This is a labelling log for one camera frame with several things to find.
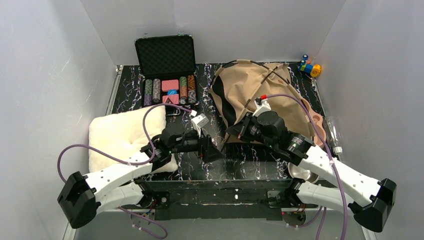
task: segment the metal bowl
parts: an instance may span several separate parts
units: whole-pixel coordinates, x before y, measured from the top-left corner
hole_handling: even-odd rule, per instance
[[[313,184],[318,181],[318,175],[309,170],[298,167],[290,162],[287,164],[287,169],[292,178],[304,179],[305,181],[311,182]]]

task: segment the black marble table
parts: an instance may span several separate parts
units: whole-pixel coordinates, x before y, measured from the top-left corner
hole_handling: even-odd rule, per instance
[[[219,144],[225,135],[226,126],[219,117],[212,97],[208,94],[214,72],[221,63],[197,64],[196,94],[200,100],[195,109],[209,118],[204,129],[210,134],[215,144]],[[298,63],[289,65],[292,85],[306,100],[312,109],[323,115],[323,108],[316,92],[316,86],[310,76],[298,71]],[[117,89],[112,113],[122,113],[137,110],[142,107],[143,75],[137,65],[123,67],[120,83]],[[181,123],[187,130],[191,129],[188,113],[167,117],[167,122]],[[193,181],[193,180],[283,180],[289,177],[287,165],[266,148],[258,145],[227,144],[223,150],[224,160],[203,163],[194,153],[180,153],[175,156],[178,169],[175,172],[162,172],[146,177],[151,181]]]

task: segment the tan fabric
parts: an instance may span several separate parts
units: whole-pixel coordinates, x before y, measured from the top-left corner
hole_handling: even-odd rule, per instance
[[[246,60],[219,69],[217,75],[213,79],[213,84],[209,89],[209,93],[215,102],[215,105],[224,119],[227,127],[238,123],[247,112],[254,112],[256,110],[255,98],[262,95],[273,94],[287,94],[295,96],[301,100],[300,94],[290,85],[282,80],[275,73],[283,77],[286,81],[291,83],[291,75],[287,68],[287,63],[267,63],[265,64],[270,69],[263,66],[248,62]],[[223,86],[224,98],[219,96],[219,91],[215,91],[219,86]],[[223,112],[223,102],[227,101],[235,111],[235,121],[231,123]],[[285,125],[289,131],[312,137],[314,132],[311,131],[310,126],[305,119],[305,113],[300,105],[288,97],[274,97],[268,99],[271,109],[275,111],[280,117],[284,119]],[[234,136],[225,137],[224,143],[237,142]]]

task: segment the white wall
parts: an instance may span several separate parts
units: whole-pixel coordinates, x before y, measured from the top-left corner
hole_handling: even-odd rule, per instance
[[[344,160],[397,183],[382,240],[423,238],[423,12],[422,0],[347,0],[316,58]]]
[[[345,0],[81,0],[116,65],[138,65],[134,40],[194,37],[198,63],[314,57]]]
[[[88,142],[116,67],[79,0],[2,1],[0,66],[0,238],[62,239],[57,157]],[[70,150],[65,175],[87,172],[87,159]]]

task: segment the cushion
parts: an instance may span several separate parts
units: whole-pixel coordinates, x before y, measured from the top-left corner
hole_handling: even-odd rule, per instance
[[[93,119],[89,126],[89,145],[111,156],[126,160],[142,147],[149,144],[143,130],[143,117],[149,107]],[[145,124],[150,138],[161,134],[166,126],[165,106],[150,111]],[[88,151],[90,173],[100,171],[113,164],[121,164],[94,151]],[[171,162],[153,173],[174,172],[177,170],[174,154]]]

